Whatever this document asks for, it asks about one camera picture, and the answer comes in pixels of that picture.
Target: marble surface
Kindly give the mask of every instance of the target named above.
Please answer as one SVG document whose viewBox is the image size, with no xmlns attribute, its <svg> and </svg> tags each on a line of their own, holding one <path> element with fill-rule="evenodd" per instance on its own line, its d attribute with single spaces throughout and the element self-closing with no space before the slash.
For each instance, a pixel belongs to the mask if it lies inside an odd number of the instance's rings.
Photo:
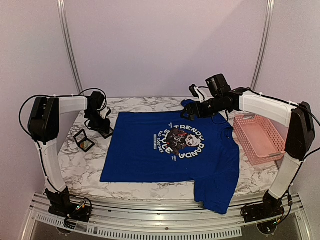
<svg viewBox="0 0 320 240">
<path fill-rule="evenodd" d="M 181 101 L 185 97 L 145 97 L 111 98 L 107 106 L 112 110 L 109 115 L 114 128 L 119 112 L 166 112 L 182 110 Z M 229 115 L 233 125 L 235 112 Z M 166 183 L 107 183 L 100 182 L 105 165 L 111 137 L 104 139 L 98 132 L 86 129 L 85 132 L 95 146 L 83 152 L 75 143 L 73 136 L 85 128 L 84 112 L 80 112 L 58 155 L 62 176 L 71 193 L 94 198 L 175 200 L 194 199 L 194 182 Z M 235 195 L 245 195 L 266 191 L 274 181 L 278 169 L 274 162 L 251 166 L 241 145 L 240 177 Z"/>
</svg>

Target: pink wall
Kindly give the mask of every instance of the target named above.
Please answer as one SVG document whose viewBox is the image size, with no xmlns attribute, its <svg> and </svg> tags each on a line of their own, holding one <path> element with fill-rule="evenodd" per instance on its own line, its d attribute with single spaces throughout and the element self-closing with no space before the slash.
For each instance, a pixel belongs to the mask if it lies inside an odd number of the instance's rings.
<svg viewBox="0 0 320 240">
<path fill-rule="evenodd" d="M 19 126 L 20 106 L 35 94 L 76 93 L 57 1 L 0 2 L 0 82 L 0 239 L 16 240 L 34 192 L 44 187 L 35 144 Z M 60 146 L 75 117 L 61 119 Z"/>
<path fill-rule="evenodd" d="M 293 102 L 308 102 L 320 119 L 320 1 L 276 1 L 257 90 Z M 320 146 L 319 127 L 312 149 Z M 320 153 L 303 165 L 294 189 L 314 239 L 320 239 Z"/>
<path fill-rule="evenodd" d="M 190 96 L 224 73 L 253 77 L 267 8 L 256 0 L 65 1 L 83 86 L 110 97 Z"/>
</svg>

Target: plastic basket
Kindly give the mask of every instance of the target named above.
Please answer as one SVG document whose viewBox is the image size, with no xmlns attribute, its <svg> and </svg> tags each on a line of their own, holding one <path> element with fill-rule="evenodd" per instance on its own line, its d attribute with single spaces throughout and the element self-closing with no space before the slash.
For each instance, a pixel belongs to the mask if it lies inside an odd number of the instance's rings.
<svg viewBox="0 0 320 240">
<path fill-rule="evenodd" d="M 234 133 L 251 165 L 280 160 L 286 143 L 269 119 L 259 115 L 236 115 Z"/>
</svg>

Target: t-shirt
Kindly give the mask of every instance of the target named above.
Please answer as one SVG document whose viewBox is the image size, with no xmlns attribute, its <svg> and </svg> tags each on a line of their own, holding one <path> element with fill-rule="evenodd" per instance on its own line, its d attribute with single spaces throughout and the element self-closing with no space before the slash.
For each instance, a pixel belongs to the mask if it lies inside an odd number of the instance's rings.
<svg viewBox="0 0 320 240">
<path fill-rule="evenodd" d="M 240 171 L 233 128 L 220 114 L 189 121 L 180 113 L 120 112 L 100 181 L 195 181 L 195 201 L 225 214 Z"/>
</svg>

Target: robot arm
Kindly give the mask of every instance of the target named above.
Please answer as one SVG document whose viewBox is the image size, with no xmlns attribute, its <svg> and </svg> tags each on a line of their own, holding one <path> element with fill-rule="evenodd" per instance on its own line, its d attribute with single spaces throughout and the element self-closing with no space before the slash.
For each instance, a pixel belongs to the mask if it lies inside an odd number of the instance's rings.
<svg viewBox="0 0 320 240">
<path fill-rule="evenodd" d="M 195 117 L 208 118 L 220 111 L 235 110 L 263 116 L 288 128 L 286 153 L 282 165 L 271 188 L 263 197 L 263 204 L 259 206 L 260 209 L 264 208 L 261 215 L 273 217 L 272 212 L 281 206 L 282 197 L 296 177 L 315 139 L 315 127 L 309 114 L 311 113 L 310 105 L 306 102 L 297 105 L 266 97 L 249 88 L 240 87 L 231 90 L 222 74 L 207 79 L 206 83 L 213 98 L 188 104 L 181 113 L 182 118 L 188 120 L 194 120 Z M 198 97 L 199 94 L 193 91 L 193 85 L 190 88 L 192 95 Z"/>
<path fill-rule="evenodd" d="M 107 99 L 100 92 L 91 96 L 37 97 L 28 122 L 28 130 L 35 141 L 45 177 L 45 192 L 50 200 L 49 212 L 61 217 L 72 216 L 78 221 L 88 222 L 92 208 L 70 202 L 70 193 L 61 174 L 58 160 L 57 137 L 60 115 L 84 111 L 89 119 L 91 130 L 99 132 L 104 138 L 110 135 L 110 120 L 100 115 L 107 105 Z"/>
</svg>

